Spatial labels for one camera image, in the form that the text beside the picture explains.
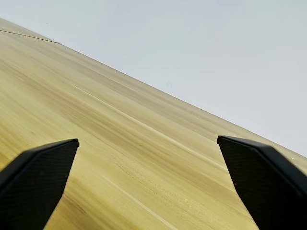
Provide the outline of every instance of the textured black surface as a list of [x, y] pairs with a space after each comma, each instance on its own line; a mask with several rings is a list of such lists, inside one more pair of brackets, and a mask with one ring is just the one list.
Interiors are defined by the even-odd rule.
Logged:
[[41, 230], [58, 204], [79, 146], [60, 141], [20, 154], [0, 172], [0, 229]]
[[305, 229], [307, 178], [274, 148], [219, 136], [235, 189], [261, 230]]

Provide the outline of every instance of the white background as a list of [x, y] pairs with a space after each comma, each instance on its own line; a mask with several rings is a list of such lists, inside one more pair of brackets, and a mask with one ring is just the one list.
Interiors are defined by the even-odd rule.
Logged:
[[0, 17], [307, 156], [305, 0], [0, 0]]

